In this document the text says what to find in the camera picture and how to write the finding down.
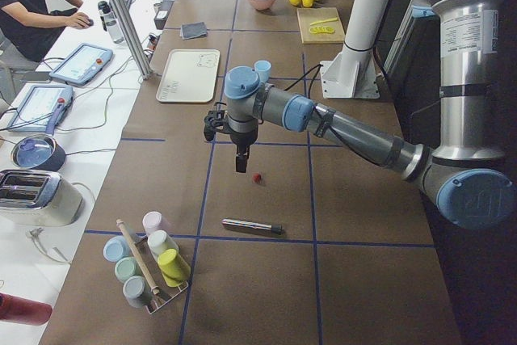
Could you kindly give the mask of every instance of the toaster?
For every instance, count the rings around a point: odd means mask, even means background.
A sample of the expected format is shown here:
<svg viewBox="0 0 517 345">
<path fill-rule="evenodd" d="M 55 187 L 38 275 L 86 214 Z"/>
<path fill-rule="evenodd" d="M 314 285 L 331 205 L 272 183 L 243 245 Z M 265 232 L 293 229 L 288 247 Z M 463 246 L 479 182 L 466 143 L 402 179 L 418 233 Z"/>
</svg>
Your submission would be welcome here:
<svg viewBox="0 0 517 345">
<path fill-rule="evenodd" d="M 23 225 L 63 226 L 75 221 L 81 193 L 53 171 L 0 171 L 0 215 Z"/>
</svg>

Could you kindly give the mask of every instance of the blue joint cap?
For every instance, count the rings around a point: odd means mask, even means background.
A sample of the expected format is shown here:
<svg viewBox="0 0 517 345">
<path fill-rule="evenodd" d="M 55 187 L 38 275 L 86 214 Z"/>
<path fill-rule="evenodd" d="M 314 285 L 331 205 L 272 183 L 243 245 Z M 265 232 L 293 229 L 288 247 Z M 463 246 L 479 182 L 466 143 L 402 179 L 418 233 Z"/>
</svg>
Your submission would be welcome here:
<svg viewBox="0 0 517 345">
<path fill-rule="evenodd" d="M 233 100 L 244 99 L 255 93 L 259 84 L 260 79 L 257 72 L 249 66 L 238 66 L 226 74 L 225 95 Z"/>
<path fill-rule="evenodd" d="M 302 95 L 294 95 L 285 104 L 282 113 L 282 125 L 290 130 L 298 133 L 307 128 L 310 120 L 310 114 L 314 109 L 314 102 Z"/>
<path fill-rule="evenodd" d="M 435 15 L 435 12 L 430 7 L 411 6 L 411 16 L 413 18 L 428 18 Z"/>
<path fill-rule="evenodd" d="M 461 228 L 488 228 L 513 212 L 515 187 L 498 171 L 467 170 L 442 185 L 436 206 L 445 218 Z"/>
</svg>

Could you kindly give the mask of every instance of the red object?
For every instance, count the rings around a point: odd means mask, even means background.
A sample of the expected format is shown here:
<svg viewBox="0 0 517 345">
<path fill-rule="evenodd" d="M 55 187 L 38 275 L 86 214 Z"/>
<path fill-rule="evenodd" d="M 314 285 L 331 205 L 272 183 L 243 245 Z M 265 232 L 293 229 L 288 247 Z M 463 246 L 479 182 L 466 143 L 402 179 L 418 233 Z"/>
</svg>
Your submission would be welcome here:
<svg viewBox="0 0 517 345">
<path fill-rule="evenodd" d="M 52 306 L 47 303 L 0 293 L 0 321 L 43 325 L 50 314 Z"/>
</svg>

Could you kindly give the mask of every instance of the white tray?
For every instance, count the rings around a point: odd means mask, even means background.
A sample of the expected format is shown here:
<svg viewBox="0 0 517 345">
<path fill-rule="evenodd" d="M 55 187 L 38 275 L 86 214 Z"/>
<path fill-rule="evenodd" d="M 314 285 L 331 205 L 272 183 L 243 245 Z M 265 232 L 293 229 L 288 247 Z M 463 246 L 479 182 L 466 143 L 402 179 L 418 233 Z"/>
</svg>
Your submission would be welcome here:
<svg viewBox="0 0 517 345">
<path fill-rule="evenodd" d="M 207 103 L 213 98 L 219 50 L 171 50 L 156 99 L 162 103 Z"/>
</svg>

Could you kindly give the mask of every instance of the wooden cutting board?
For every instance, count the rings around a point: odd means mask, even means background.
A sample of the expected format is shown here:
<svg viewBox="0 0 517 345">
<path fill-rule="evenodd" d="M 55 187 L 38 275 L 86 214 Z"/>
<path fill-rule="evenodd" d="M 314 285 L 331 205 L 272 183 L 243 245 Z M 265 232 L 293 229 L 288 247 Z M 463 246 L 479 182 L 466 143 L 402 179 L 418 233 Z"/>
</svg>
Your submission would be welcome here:
<svg viewBox="0 0 517 345">
<path fill-rule="evenodd" d="M 299 8 L 298 25 L 300 26 L 301 42 L 304 44 L 342 44 L 345 40 L 345 31 L 339 18 L 338 10 L 335 7 L 322 8 Z M 309 28 L 311 23 L 318 20 L 338 18 L 335 22 L 324 22 L 314 26 L 331 26 L 335 29 L 334 34 L 312 34 Z"/>
</svg>

